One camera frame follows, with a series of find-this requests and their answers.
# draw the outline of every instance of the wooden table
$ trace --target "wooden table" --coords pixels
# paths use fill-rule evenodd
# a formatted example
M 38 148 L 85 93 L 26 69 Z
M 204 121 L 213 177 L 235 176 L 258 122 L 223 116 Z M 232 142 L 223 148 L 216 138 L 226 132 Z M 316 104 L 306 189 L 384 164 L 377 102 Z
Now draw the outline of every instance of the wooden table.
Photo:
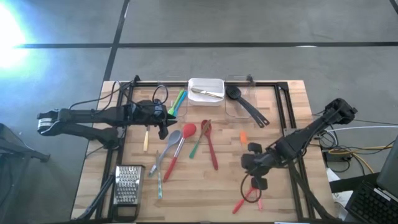
M 104 82 L 101 97 L 110 93 L 113 82 Z M 312 122 L 310 104 L 301 80 L 288 81 L 290 97 L 294 107 L 294 115 L 298 128 Z M 169 88 L 171 104 L 178 95 L 180 88 Z M 151 99 L 154 88 L 135 87 L 133 100 Z M 235 204 L 241 200 L 239 186 L 244 177 L 244 170 L 240 165 L 240 157 L 247 152 L 239 140 L 240 130 L 248 133 L 251 142 L 262 144 L 263 148 L 281 137 L 279 114 L 275 100 L 274 89 L 270 87 L 256 87 L 252 90 L 256 94 L 256 104 L 259 111 L 271 122 L 260 129 L 252 118 L 239 121 L 226 115 L 226 107 L 231 111 L 233 105 L 223 104 L 218 107 L 182 105 L 179 111 L 179 122 L 169 127 L 169 133 L 181 129 L 186 123 L 196 124 L 196 134 L 188 138 L 181 150 L 178 161 L 169 178 L 163 184 L 163 199 L 157 198 L 157 178 L 147 177 L 147 173 L 155 162 L 156 150 L 162 152 L 167 143 L 160 140 L 158 129 L 151 127 L 149 133 L 149 148 L 142 150 L 145 127 L 130 126 L 127 131 L 124 147 L 123 164 L 143 164 L 146 166 L 144 188 L 142 191 L 141 210 L 137 222 L 271 222 L 296 221 L 294 200 L 287 169 L 272 169 L 267 175 L 269 188 L 262 192 L 263 211 L 259 211 L 256 203 L 247 203 L 239 212 L 232 214 Z M 113 97 L 112 104 L 116 104 L 117 97 Z M 98 108 L 104 107 L 108 98 L 101 100 Z M 200 135 L 200 123 L 203 119 L 212 120 L 212 141 L 216 152 L 219 169 L 215 171 L 205 138 L 200 142 L 194 159 L 188 155 Z M 105 128 L 105 124 L 95 124 L 96 128 Z M 98 148 L 96 141 L 90 142 L 87 153 Z M 169 167 L 175 151 L 174 146 L 162 162 L 162 175 Z M 100 150 L 88 157 L 82 168 L 80 184 L 75 199 L 71 217 L 83 213 L 100 189 L 101 178 L 106 158 L 106 151 Z M 325 172 L 322 155 L 318 147 L 309 147 L 304 157 L 310 188 L 320 203 L 335 215 L 335 206 Z M 305 200 L 301 192 L 304 214 Z M 108 211 L 108 201 L 105 201 L 104 215 Z

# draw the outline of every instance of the concrete floor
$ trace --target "concrete floor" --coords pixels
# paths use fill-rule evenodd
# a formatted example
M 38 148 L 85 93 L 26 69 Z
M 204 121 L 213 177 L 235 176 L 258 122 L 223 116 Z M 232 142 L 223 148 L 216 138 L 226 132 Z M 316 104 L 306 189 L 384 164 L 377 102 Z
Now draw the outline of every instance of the concrete floor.
M 123 0 L 0 4 L 14 16 L 25 43 L 111 43 Z M 389 1 L 131 1 L 121 42 L 398 41 L 397 22 Z M 109 52 L 24 50 L 19 64 L 0 67 L 0 122 L 30 147 L 51 154 L 46 164 L 32 161 L 7 223 L 68 220 L 87 141 L 66 135 L 42 137 L 36 132 L 35 117 L 39 112 L 97 98 Z M 313 112 L 342 97 L 357 107 L 358 119 L 397 123 L 397 56 L 397 47 L 119 49 L 110 79 L 130 80 L 135 74 L 144 80 L 230 74 L 252 74 L 258 80 L 302 79 Z M 395 129 L 338 132 L 342 145 L 358 147 L 384 145 L 397 134 Z M 379 171 L 386 156 L 387 151 L 364 158 Z M 339 174 L 342 178 L 358 175 L 356 161 Z

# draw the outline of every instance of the red wooden spoon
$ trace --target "red wooden spoon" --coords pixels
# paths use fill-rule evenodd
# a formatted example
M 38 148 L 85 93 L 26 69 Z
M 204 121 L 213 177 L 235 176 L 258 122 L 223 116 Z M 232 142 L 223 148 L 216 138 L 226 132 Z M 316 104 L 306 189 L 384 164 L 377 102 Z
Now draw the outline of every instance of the red wooden spoon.
M 201 126 L 202 129 L 205 126 L 206 122 L 207 122 L 207 120 L 203 120 L 201 122 L 200 126 Z M 216 154 L 215 154 L 214 149 L 213 149 L 213 143 L 211 143 L 210 134 L 211 134 L 211 124 L 209 125 L 209 128 L 206 130 L 205 136 L 206 136 L 206 138 L 207 138 L 207 140 L 209 142 L 210 155 L 211 155 L 211 161 L 213 162 L 213 167 L 214 167 L 215 170 L 218 170 L 217 157 L 216 157 Z
M 174 158 L 172 160 L 172 163 L 170 164 L 169 168 L 167 169 L 166 174 L 164 175 L 163 182 L 166 182 L 167 179 L 170 177 L 170 174 L 172 173 L 172 170 L 174 168 L 175 162 L 177 161 L 177 157 L 180 154 L 180 151 L 181 151 L 182 145 L 184 144 L 184 141 L 186 140 L 186 138 L 193 136 L 196 131 L 197 131 L 197 127 L 194 124 L 186 124 L 182 128 L 182 138 L 181 138 L 180 144 L 178 145 L 178 148 L 174 153 Z

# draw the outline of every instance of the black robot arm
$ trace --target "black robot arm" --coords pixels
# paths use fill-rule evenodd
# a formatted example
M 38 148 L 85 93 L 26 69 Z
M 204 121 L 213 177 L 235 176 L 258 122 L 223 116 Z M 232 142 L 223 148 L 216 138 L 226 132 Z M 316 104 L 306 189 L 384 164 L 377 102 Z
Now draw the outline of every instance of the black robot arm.
M 303 129 L 298 129 L 294 133 L 281 137 L 266 147 L 266 152 L 262 153 L 261 146 L 255 143 L 249 145 L 249 151 L 254 154 L 243 154 L 241 165 L 246 172 L 253 176 L 252 186 L 265 190 L 267 180 L 262 178 L 271 168 L 285 167 L 289 162 L 303 155 L 312 137 L 323 131 L 331 124 L 348 124 L 354 120 L 357 110 L 351 107 L 345 100 L 337 98 L 325 106 L 323 115 Z M 326 210 L 320 205 L 309 187 L 301 179 L 294 166 L 291 174 L 302 190 L 311 200 L 314 208 L 322 218 L 333 218 L 327 214 Z
M 159 100 L 143 100 L 106 110 L 52 110 L 37 116 L 37 131 L 43 136 L 71 134 L 89 140 L 98 140 L 105 149 L 119 145 L 117 127 L 129 125 L 159 126 L 159 137 L 166 138 L 167 127 L 175 124 L 174 116 L 167 113 L 166 107 Z M 78 123 L 106 123 L 112 128 L 97 129 Z

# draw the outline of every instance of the white container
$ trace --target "white container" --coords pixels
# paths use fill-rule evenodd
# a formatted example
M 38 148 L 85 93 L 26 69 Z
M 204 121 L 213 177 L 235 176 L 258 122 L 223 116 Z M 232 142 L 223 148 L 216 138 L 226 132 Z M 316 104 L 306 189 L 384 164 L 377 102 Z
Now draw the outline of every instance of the white container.
M 192 87 L 206 90 L 223 98 L 192 92 Z M 220 106 L 225 96 L 224 80 L 219 78 L 191 78 L 188 81 L 188 102 L 194 106 Z

